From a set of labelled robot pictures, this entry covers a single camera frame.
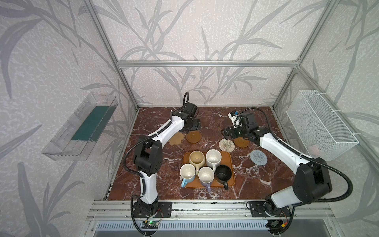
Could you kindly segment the dark round wooden coaster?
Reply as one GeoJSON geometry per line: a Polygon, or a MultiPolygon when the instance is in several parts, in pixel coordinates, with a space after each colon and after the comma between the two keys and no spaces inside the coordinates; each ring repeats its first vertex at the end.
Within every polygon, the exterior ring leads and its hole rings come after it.
{"type": "Polygon", "coordinates": [[[200,131],[190,131],[186,135],[186,140],[192,144],[198,143],[201,140],[201,138],[202,138],[202,135],[201,135],[200,131]]]}

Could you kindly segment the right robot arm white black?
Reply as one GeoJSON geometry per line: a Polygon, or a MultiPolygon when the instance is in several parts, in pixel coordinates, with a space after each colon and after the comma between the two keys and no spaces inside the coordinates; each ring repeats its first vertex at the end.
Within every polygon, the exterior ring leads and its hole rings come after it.
{"type": "Polygon", "coordinates": [[[320,157],[312,158],[296,150],[279,138],[268,126],[259,126],[253,114],[232,111],[228,114],[232,126],[224,128],[221,134],[225,139],[243,138],[256,143],[269,151],[287,165],[295,175],[292,186],[277,191],[266,197],[263,209],[268,216],[276,216],[281,209],[289,206],[297,207],[314,202],[338,202],[347,199],[353,192],[351,179],[343,172],[329,166],[320,157]],[[347,183],[344,194],[324,198],[332,192],[330,172],[342,177],[347,183]]]}

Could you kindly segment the beige glazed mug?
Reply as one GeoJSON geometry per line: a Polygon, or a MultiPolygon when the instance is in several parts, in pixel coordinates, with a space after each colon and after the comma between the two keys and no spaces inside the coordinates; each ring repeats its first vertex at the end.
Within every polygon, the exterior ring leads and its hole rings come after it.
{"type": "Polygon", "coordinates": [[[195,174],[198,175],[199,170],[205,165],[206,159],[201,151],[193,151],[189,155],[189,163],[195,167],[195,174]]]}

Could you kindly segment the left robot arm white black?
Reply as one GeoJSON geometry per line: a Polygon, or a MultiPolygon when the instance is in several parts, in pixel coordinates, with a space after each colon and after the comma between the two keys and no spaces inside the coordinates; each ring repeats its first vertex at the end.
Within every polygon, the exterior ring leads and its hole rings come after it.
{"type": "Polygon", "coordinates": [[[157,173],[163,162],[163,147],[178,132],[201,130],[200,119],[196,118],[198,107],[186,102],[171,111],[170,117],[158,130],[141,136],[122,158],[123,169],[140,178],[141,194],[133,195],[136,207],[149,212],[158,208],[157,173]]]}

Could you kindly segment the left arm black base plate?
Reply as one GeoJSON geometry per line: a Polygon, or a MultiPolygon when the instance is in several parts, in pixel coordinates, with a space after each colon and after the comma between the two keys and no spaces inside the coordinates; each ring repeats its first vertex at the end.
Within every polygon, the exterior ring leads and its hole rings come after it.
{"type": "Polygon", "coordinates": [[[135,202],[133,204],[132,211],[135,218],[170,218],[172,212],[172,202],[156,201],[153,204],[135,202]]]}

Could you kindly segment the grey round felt coaster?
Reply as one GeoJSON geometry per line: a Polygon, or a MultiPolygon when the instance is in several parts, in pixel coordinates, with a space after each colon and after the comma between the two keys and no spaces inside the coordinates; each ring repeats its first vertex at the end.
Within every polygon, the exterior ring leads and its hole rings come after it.
{"type": "Polygon", "coordinates": [[[250,160],[257,166],[265,166],[267,164],[267,156],[260,150],[253,150],[250,153],[250,160]]]}

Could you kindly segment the woven multicolour round coaster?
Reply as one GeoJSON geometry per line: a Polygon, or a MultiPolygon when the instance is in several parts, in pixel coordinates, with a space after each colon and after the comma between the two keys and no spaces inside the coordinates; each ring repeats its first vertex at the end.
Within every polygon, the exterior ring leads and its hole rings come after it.
{"type": "Polygon", "coordinates": [[[222,139],[219,142],[219,148],[221,151],[231,153],[235,150],[235,144],[229,139],[222,139]]]}

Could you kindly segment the flower-shaped cork coaster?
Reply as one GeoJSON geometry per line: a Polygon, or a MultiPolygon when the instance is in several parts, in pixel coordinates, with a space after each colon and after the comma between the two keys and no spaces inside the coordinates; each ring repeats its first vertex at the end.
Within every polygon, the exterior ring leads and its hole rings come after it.
{"type": "Polygon", "coordinates": [[[185,135],[181,132],[177,132],[174,136],[168,141],[170,146],[179,146],[182,144],[185,139],[185,135]]]}

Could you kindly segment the round wooden saucer coaster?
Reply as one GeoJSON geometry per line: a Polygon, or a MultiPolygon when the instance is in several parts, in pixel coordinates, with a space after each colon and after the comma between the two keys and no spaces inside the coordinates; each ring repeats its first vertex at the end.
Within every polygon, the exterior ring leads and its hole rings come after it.
{"type": "Polygon", "coordinates": [[[235,138],[233,142],[239,148],[247,148],[250,145],[250,141],[243,137],[235,138]]]}

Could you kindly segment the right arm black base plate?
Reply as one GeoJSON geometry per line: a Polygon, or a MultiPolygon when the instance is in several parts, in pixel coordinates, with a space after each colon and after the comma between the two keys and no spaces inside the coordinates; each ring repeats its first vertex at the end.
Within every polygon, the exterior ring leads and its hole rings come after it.
{"type": "Polygon", "coordinates": [[[274,204],[266,201],[248,201],[246,208],[251,212],[252,217],[290,217],[291,210],[288,206],[278,208],[274,204]]]}

